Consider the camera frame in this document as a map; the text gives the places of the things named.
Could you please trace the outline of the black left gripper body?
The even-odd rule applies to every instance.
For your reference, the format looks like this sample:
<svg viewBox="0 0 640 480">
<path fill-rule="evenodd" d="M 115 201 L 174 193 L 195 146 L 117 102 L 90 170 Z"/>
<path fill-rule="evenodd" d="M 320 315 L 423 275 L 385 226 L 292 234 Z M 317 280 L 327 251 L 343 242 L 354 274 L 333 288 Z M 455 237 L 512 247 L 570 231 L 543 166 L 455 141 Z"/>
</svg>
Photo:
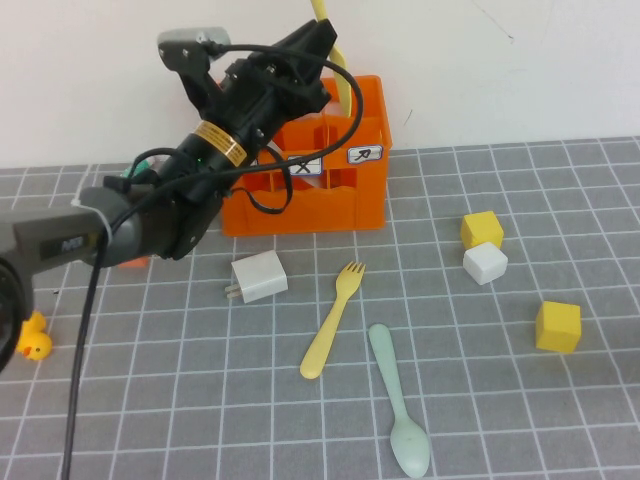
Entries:
<svg viewBox="0 0 640 480">
<path fill-rule="evenodd" d="M 259 150 L 282 126 L 315 114 L 331 100 L 318 60 L 254 52 L 234 61 L 221 83 L 221 119 L 247 150 Z"/>
</svg>

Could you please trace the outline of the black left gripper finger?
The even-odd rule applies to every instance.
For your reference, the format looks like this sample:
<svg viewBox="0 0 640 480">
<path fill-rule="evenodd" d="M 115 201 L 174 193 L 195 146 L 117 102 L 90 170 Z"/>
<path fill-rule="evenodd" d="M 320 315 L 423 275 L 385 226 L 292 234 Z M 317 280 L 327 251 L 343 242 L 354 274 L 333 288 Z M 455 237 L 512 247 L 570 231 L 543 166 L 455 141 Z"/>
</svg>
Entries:
<svg viewBox="0 0 640 480">
<path fill-rule="evenodd" d="M 311 20 L 284 39 L 287 58 L 297 68 L 316 68 L 320 63 L 310 57 L 326 59 L 335 43 L 335 30 L 329 20 Z"/>
<path fill-rule="evenodd" d="M 317 20 L 311 20 L 273 46 L 304 53 L 320 53 L 324 44 L 323 28 Z"/>
</svg>

